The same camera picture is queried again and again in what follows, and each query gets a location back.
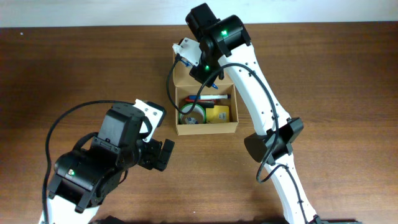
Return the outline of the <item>brown cardboard box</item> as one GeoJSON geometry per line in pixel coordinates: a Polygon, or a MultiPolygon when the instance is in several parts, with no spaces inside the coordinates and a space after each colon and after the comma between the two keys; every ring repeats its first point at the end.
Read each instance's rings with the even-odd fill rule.
{"type": "MultiPolygon", "coordinates": [[[[173,70],[173,77],[170,79],[173,81],[175,86],[175,99],[174,102],[178,105],[179,109],[182,111],[188,111],[192,106],[191,103],[186,103],[185,98],[190,95],[196,95],[201,83],[196,81],[193,77],[189,75],[190,70],[194,67],[188,63],[184,58],[183,62],[187,64],[184,65],[183,62],[176,64],[173,70]]],[[[236,88],[233,81],[228,75],[224,76],[223,80],[217,79],[215,81],[217,89],[213,87],[204,87],[201,94],[202,95],[231,95],[230,99],[221,99],[216,102],[215,105],[226,105],[229,106],[229,122],[228,123],[218,123],[218,124],[180,124],[178,120],[179,112],[176,112],[175,122],[177,128],[177,134],[182,135],[195,135],[195,134],[222,134],[222,133],[233,133],[236,131],[238,126],[238,109],[236,103],[236,88]]]]}

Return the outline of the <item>small white blue box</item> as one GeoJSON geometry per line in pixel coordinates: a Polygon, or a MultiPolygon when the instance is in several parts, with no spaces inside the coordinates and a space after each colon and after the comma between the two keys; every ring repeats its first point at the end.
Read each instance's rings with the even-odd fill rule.
{"type": "Polygon", "coordinates": [[[195,117],[190,117],[190,116],[185,116],[185,117],[182,119],[182,121],[183,121],[185,124],[198,124],[198,123],[199,123],[199,120],[198,120],[198,119],[196,119],[195,117]]]}

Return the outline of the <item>blue white marker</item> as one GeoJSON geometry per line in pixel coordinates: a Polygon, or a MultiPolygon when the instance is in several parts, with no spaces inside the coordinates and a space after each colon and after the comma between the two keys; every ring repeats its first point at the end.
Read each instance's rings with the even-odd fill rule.
{"type": "Polygon", "coordinates": [[[189,100],[221,100],[221,99],[230,99],[231,95],[190,95],[188,96],[189,100]]]}

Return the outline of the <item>green tape roll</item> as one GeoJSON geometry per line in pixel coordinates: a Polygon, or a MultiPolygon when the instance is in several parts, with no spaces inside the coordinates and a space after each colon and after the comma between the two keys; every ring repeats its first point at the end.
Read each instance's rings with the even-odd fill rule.
{"type": "Polygon", "coordinates": [[[180,124],[185,124],[182,119],[185,116],[190,116],[190,117],[195,117],[196,119],[199,120],[198,124],[205,124],[206,123],[206,111],[203,107],[200,105],[196,104],[195,107],[193,108],[192,112],[189,114],[181,114],[179,113],[178,115],[178,120],[180,124]]]}

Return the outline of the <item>yellow sticky note pad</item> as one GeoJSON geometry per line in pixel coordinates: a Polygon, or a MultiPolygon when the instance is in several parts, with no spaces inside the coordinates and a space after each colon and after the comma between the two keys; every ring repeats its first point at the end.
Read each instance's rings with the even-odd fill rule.
{"type": "Polygon", "coordinates": [[[229,106],[214,105],[213,108],[206,109],[206,122],[210,124],[228,123],[229,106]]]}

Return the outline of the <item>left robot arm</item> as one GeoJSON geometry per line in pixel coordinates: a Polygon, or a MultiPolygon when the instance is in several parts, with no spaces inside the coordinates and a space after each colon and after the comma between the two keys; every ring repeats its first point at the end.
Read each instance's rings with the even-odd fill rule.
{"type": "Polygon", "coordinates": [[[98,132],[83,136],[55,164],[47,164],[54,174],[44,178],[40,223],[89,223],[130,168],[166,169],[175,143],[152,137],[165,108],[141,100],[111,104],[98,132]]]}

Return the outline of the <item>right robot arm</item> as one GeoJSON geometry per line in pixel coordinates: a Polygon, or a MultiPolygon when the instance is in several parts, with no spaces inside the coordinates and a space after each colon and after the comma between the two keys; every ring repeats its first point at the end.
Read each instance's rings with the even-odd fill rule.
{"type": "Polygon", "coordinates": [[[258,64],[254,46],[238,16],[218,19],[203,3],[185,21],[195,41],[184,41],[179,55],[192,64],[190,75],[202,86],[212,86],[227,74],[249,111],[254,134],[244,140],[250,156],[260,164],[256,180],[271,180],[278,193],[287,223],[321,223],[300,183],[292,143],[303,130],[281,106],[258,64]]]}

